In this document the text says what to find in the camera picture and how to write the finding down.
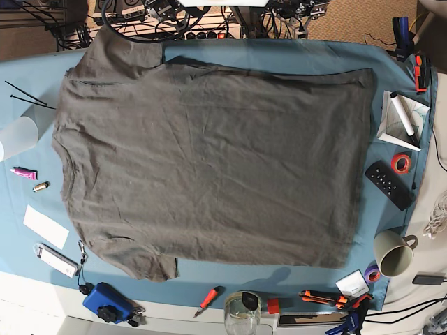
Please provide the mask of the grey T-shirt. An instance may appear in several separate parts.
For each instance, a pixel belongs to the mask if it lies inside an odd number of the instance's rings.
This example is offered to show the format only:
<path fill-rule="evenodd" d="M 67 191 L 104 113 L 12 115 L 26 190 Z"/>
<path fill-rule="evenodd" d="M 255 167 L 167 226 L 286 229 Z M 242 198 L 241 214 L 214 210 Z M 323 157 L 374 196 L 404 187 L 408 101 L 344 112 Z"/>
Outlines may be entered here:
<path fill-rule="evenodd" d="M 280 75 L 101 29 L 59 91 L 52 146 L 82 242 L 136 279 L 180 258 L 339 269 L 358 223 L 371 69 Z"/>

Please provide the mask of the black power strip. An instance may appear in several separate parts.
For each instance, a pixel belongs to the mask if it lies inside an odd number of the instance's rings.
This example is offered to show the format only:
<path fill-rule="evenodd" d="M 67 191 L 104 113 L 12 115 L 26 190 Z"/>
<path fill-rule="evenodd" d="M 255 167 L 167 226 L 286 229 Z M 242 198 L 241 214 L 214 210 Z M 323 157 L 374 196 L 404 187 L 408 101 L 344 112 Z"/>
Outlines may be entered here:
<path fill-rule="evenodd" d="M 199 32 L 188 32 L 184 38 L 186 40 L 195 40 L 195 39 L 225 39 L 227 37 L 224 32 L 215 32 L 215 31 L 199 31 Z"/>

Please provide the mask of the clear glass jar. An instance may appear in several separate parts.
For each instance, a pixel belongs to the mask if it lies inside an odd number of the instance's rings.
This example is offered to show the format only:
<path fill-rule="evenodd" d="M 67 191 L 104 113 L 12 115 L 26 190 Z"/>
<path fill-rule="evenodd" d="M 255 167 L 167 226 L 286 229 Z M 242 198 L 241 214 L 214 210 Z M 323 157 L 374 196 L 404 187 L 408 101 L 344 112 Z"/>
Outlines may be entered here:
<path fill-rule="evenodd" d="M 230 294 L 224 304 L 224 326 L 230 335 L 254 335 L 261 320 L 261 298 L 254 292 Z"/>

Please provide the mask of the small red block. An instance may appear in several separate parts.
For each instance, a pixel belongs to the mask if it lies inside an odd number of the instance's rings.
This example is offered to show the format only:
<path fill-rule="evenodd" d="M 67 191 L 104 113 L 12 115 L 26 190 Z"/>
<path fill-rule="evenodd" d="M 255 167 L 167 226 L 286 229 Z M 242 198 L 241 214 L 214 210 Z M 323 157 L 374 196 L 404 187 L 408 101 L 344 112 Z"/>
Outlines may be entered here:
<path fill-rule="evenodd" d="M 278 298 L 271 298 L 267 300 L 267 307 L 269 314 L 278 314 L 281 312 L 280 301 Z"/>

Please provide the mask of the orange black utility knife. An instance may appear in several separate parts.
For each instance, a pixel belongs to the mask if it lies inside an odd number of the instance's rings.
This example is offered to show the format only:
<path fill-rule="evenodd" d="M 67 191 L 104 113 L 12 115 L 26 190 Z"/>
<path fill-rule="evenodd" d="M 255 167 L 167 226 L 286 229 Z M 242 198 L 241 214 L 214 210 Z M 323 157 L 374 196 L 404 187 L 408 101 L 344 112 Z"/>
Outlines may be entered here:
<path fill-rule="evenodd" d="M 333 292 L 305 290 L 301 291 L 298 296 L 304 302 L 328 305 L 337 309 L 343 309 L 348 303 L 348 299 L 345 296 Z"/>

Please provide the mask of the white patterned paper booklet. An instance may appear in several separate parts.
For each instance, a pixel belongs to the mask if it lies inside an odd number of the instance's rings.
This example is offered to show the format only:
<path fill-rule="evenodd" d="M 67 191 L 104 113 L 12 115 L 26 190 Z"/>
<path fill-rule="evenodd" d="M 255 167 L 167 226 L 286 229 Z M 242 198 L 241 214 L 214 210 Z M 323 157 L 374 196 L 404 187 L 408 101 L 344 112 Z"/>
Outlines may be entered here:
<path fill-rule="evenodd" d="M 383 92 L 381 123 L 376 136 L 379 140 L 384 142 L 396 144 L 414 151 L 420 151 L 420 141 L 422 140 L 423 128 L 427 113 L 430 109 L 422 103 L 398 94 L 419 141 L 419 147 L 415 147 L 409 139 L 409 136 L 406 134 L 401 119 L 391 102 L 391 93 L 392 92 L 390 91 Z"/>

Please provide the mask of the white small box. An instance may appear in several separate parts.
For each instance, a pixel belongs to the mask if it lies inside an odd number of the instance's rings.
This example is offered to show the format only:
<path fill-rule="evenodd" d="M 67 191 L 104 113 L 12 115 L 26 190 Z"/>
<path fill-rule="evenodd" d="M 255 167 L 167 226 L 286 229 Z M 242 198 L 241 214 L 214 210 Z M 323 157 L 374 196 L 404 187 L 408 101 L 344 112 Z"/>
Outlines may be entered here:
<path fill-rule="evenodd" d="M 369 286 L 360 270 L 339 279 L 335 284 L 348 299 L 355 299 L 369 292 Z"/>

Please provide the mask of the blue box with knob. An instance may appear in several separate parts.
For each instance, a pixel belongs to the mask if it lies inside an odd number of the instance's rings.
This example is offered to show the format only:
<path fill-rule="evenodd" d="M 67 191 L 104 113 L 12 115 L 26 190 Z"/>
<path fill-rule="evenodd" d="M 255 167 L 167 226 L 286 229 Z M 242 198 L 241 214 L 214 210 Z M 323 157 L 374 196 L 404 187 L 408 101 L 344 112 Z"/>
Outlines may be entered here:
<path fill-rule="evenodd" d="M 133 313 L 133 304 L 107 283 L 85 284 L 89 289 L 82 305 L 106 323 L 126 322 Z"/>

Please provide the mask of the white paper card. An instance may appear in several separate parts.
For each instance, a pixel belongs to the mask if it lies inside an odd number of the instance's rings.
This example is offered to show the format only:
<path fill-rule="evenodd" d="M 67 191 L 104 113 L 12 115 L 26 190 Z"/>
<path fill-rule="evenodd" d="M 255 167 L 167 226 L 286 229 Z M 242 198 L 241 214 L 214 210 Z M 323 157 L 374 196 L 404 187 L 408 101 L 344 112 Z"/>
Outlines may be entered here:
<path fill-rule="evenodd" d="M 30 205 L 25 210 L 23 224 L 58 249 L 64 248 L 69 230 Z"/>

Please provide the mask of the purple tape roll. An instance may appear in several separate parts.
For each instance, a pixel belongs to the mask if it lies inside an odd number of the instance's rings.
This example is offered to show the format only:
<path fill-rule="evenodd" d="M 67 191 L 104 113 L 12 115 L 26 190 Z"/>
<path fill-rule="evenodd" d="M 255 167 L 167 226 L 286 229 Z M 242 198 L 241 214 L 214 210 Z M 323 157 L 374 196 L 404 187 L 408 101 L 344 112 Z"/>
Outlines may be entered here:
<path fill-rule="evenodd" d="M 372 284 L 377 282 L 381 278 L 381 272 L 377 265 L 370 265 L 366 268 L 363 277 L 367 284 Z"/>

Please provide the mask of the white marker pen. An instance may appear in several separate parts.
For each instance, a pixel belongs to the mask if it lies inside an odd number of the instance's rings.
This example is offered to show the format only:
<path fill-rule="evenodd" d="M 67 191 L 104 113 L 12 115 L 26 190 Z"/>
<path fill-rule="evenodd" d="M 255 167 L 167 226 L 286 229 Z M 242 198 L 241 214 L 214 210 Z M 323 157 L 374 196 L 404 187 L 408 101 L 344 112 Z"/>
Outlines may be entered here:
<path fill-rule="evenodd" d="M 396 91 L 392 92 L 390 94 L 390 99 L 392 104 L 394 105 L 397 114 L 399 115 L 401 122 L 404 126 L 404 129 L 406 131 L 406 134 L 409 136 L 409 139 L 413 143 L 415 147 L 419 147 L 419 141 L 416 137 L 415 130 L 413 129 L 413 126 L 411 125 L 411 122 L 406 114 L 406 110 L 404 109 L 401 100 L 397 94 Z"/>

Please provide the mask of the black zip tie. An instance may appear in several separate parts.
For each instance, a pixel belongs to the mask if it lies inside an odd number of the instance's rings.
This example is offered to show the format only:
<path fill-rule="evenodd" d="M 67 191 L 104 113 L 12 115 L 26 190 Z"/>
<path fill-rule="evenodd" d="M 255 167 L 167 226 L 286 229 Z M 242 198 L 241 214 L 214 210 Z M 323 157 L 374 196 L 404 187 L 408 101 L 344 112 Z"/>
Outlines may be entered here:
<path fill-rule="evenodd" d="M 25 103 L 30 103 L 32 105 L 36 105 L 39 107 L 43 107 L 45 109 L 49 109 L 49 110 L 54 110 L 54 107 L 49 106 L 46 102 L 42 101 L 41 99 L 31 95 L 30 93 L 26 92 L 25 90 L 17 87 L 16 85 L 10 83 L 9 81 L 4 81 L 8 86 L 12 87 L 14 90 L 18 91 L 19 93 L 21 93 L 21 96 L 17 96 L 15 94 L 11 94 L 10 97 L 18 100 L 18 101 L 22 101 Z"/>

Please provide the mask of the frosted plastic cup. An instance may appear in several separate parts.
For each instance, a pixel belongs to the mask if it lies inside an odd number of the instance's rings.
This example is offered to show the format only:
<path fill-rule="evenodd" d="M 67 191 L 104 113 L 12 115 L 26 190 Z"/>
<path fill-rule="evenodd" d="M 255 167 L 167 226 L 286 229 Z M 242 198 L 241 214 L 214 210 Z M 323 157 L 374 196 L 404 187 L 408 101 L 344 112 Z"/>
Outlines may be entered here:
<path fill-rule="evenodd" d="M 38 127 L 26 116 L 19 117 L 1 130 L 1 161 L 21 154 L 36 146 Z"/>

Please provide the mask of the orange black clamp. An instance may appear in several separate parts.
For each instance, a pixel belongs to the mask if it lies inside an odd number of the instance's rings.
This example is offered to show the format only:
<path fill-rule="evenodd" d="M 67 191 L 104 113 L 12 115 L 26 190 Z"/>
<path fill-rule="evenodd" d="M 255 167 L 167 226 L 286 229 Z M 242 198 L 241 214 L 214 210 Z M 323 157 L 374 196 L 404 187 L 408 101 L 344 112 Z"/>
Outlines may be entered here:
<path fill-rule="evenodd" d="M 430 85 L 431 62 L 421 54 L 416 55 L 414 66 L 415 87 L 418 93 L 426 92 Z"/>

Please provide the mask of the red handled screwdriver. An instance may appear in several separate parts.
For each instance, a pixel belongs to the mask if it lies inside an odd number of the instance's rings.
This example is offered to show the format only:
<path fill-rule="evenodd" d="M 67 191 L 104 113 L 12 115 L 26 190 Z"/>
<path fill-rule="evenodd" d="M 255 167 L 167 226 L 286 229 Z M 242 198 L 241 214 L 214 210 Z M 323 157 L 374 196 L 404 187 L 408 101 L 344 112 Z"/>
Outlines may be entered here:
<path fill-rule="evenodd" d="M 194 318 L 197 318 L 218 296 L 224 291 L 224 286 L 216 286 L 212 288 L 204 300 L 200 303 L 198 310 L 194 314 Z"/>

